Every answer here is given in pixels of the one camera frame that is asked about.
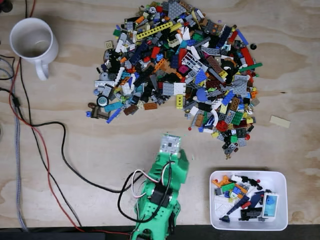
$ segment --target white container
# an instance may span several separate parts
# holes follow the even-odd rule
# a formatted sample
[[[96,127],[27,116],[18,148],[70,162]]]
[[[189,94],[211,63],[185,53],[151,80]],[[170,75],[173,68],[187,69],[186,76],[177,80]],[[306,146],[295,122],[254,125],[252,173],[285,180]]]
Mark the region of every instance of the white container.
[[[265,222],[259,222],[258,219],[250,219],[249,221],[239,221],[241,207],[229,215],[230,223],[219,220],[221,216],[216,213],[214,197],[217,186],[212,180],[217,179],[219,182],[223,176],[229,178],[232,175],[246,176],[250,179],[260,180],[263,190],[270,189],[273,193],[279,195],[276,218],[266,219]],[[215,229],[219,230],[235,230],[235,231],[282,231],[288,225],[288,199],[287,199],[287,181],[286,177],[277,171],[214,171],[209,179],[210,191],[210,221]]]

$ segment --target wooden table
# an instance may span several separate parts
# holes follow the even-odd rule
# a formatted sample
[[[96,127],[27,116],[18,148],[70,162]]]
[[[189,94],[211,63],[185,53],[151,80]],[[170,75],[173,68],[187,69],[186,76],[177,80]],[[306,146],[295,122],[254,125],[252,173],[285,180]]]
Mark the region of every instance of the wooden table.
[[[86,117],[95,101],[96,67],[102,63],[104,43],[115,38],[116,24],[133,17],[150,1],[73,0],[37,1],[34,17],[45,20],[59,42],[59,55],[50,65],[50,78],[40,81],[34,66],[23,61],[33,121],[61,121],[67,125],[67,160],[91,181],[120,189],[135,169],[148,171],[159,150],[161,134],[182,136],[190,161],[181,187],[182,211],[177,223],[210,224],[209,176],[216,169],[269,169],[287,179],[290,224],[319,224],[320,187],[320,51],[319,7],[314,1],[188,0],[213,21],[236,24],[257,49],[251,51],[263,67],[257,68],[260,104],[257,124],[247,147],[225,160],[222,143],[210,134],[188,131],[189,121],[171,99],[157,110],[122,115],[112,124]],[[12,55],[9,33],[24,17],[24,1],[12,12],[0,14],[0,54]],[[9,82],[0,82],[8,88]],[[16,94],[27,115],[27,102],[18,79]],[[290,128],[269,123],[271,115],[291,121]],[[14,118],[8,95],[0,93],[0,227],[18,227]],[[84,226],[131,225],[117,209],[118,195],[88,185],[61,158],[62,129],[40,128],[56,177]],[[49,191],[29,127],[21,127],[22,212],[29,227],[70,226]],[[123,209],[134,216],[135,200],[128,193]]]

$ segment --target white mug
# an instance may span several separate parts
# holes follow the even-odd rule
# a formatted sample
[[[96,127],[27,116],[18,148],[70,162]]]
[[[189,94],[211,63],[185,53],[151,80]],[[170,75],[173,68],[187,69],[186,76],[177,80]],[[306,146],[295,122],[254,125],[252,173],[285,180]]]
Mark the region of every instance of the white mug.
[[[59,47],[45,21],[34,17],[19,21],[11,30],[10,46],[15,54],[35,64],[41,80],[48,79],[48,64],[57,57]]]

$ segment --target white lego piece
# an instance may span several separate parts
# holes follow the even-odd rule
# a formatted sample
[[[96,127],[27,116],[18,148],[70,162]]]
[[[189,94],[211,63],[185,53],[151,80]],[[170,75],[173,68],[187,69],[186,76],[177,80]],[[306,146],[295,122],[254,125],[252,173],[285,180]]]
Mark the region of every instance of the white lego piece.
[[[235,176],[235,175],[232,175],[232,176],[231,176],[231,180],[232,180],[232,181],[235,181],[235,182],[237,182],[237,183],[241,183],[241,182],[242,182],[242,178],[239,177],[239,176]]]
[[[290,127],[290,121],[288,120],[285,120],[283,118],[280,118],[280,117],[277,117],[277,116],[271,116],[270,118],[270,123],[272,124],[276,124],[276,125],[279,125],[281,127],[284,127],[284,128],[289,128]]]
[[[190,40],[190,33],[189,33],[189,28],[188,27],[186,27],[184,29],[184,33],[183,33],[182,39],[183,40]]]
[[[217,110],[220,107],[220,105],[222,104],[222,100],[223,100],[223,98],[218,98],[218,99],[214,100],[211,105],[212,109]]]
[[[190,110],[190,114],[192,116],[195,116],[197,114],[197,112],[199,111],[199,108],[197,108],[196,106],[193,106]]]
[[[119,71],[118,71],[118,74],[116,75],[116,78],[115,78],[115,80],[114,80],[114,84],[115,84],[115,85],[118,84],[118,82],[119,82],[119,80],[120,80],[120,78],[121,78],[121,75],[122,75],[122,73],[124,72],[124,70],[125,70],[125,68],[124,68],[123,66],[120,67],[120,69],[119,69]]]
[[[199,17],[201,18],[201,19],[204,19],[205,18],[205,16],[202,14],[202,12],[200,11],[200,9],[198,9],[197,11],[195,11],[198,15],[199,15]]]
[[[208,133],[208,134],[213,134],[214,133],[214,131],[212,129],[209,129],[209,128],[204,128],[203,132],[204,133]]]
[[[201,57],[199,56],[199,54],[198,54],[195,46],[191,46],[190,50],[191,50],[192,55],[193,55],[196,59],[200,60]]]
[[[115,48],[115,52],[116,53],[120,53],[121,50],[121,46],[124,44],[124,41],[122,41],[121,39],[119,39],[118,43],[116,44],[116,48]]]
[[[186,95],[186,83],[175,82],[173,83],[173,95]]]
[[[213,126],[215,127],[217,126],[219,120],[218,113],[214,109],[211,110],[211,113],[214,116]]]
[[[134,90],[135,89],[135,85],[134,85],[134,82],[136,81],[136,75],[134,73],[131,73],[131,78],[132,78],[132,81],[131,81],[131,90]]]
[[[207,41],[206,43],[202,44],[201,47],[204,47],[204,48],[209,47],[209,42]]]
[[[179,33],[175,35],[175,38],[179,41],[180,44],[182,43],[182,37],[180,36]]]
[[[132,93],[133,89],[130,88],[128,82],[126,82],[124,85],[121,85],[121,86],[122,86],[123,94],[130,95]]]
[[[133,31],[132,32],[132,42],[135,44],[137,41],[137,31]]]

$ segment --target orange lego piece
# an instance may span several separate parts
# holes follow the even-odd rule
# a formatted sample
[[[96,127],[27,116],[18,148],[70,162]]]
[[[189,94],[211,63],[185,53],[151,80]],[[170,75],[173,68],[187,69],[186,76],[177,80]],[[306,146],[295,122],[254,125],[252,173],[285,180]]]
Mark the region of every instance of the orange lego piece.
[[[151,110],[151,109],[157,109],[157,104],[154,102],[145,103],[143,104],[144,110]]]
[[[252,97],[253,99],[255,99],[255,98],[257,97],[257,94],[258,94],[258,91],[252,91],[252,92],[251,92],[251,97]]]
[[[137,20],[135,20],[135,22],[136,22],[137,24],[140,24],[143,20],[145,20],[145,17],[144,17],[144,16],[141,16],[141,17],[139,17]]]
[[[212,183],[215,184],[218,188],[221,188],[221,186],[232,183],[229,181],[229,178],[227,175],[224,175],[221,182],[212,180]]]

